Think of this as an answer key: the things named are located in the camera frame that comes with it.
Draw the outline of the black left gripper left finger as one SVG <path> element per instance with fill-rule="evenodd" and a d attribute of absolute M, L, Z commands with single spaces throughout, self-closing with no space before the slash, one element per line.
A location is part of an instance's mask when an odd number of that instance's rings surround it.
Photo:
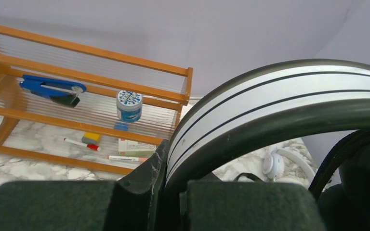
<path fill-rule="evenodd" d="M 120 180 L 11 181 L 0 186 L 0 231 L 155 231 L 168 141 Z"/>

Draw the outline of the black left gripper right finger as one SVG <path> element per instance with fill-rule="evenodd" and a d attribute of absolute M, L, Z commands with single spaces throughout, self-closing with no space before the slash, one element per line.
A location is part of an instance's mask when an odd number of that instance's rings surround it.
<path fill-rule="evenodd" d="M 299 184 L 190 180 L 180 199 L 182 231 L 324 231 L 310 192 Z"/>

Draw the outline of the white black gaming headset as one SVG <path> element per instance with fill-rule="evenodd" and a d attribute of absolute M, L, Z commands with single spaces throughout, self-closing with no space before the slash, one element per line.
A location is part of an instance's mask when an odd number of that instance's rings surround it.
<path fill-rule="evenodd" d="M 370 65 L 310 59 L 239 75 L 202 98 L 170 140 L 165 229 L 180 227 L 190 180 L 281 141 L 349 131 L 309 188 L 326 231 L 370 231 Z"/>

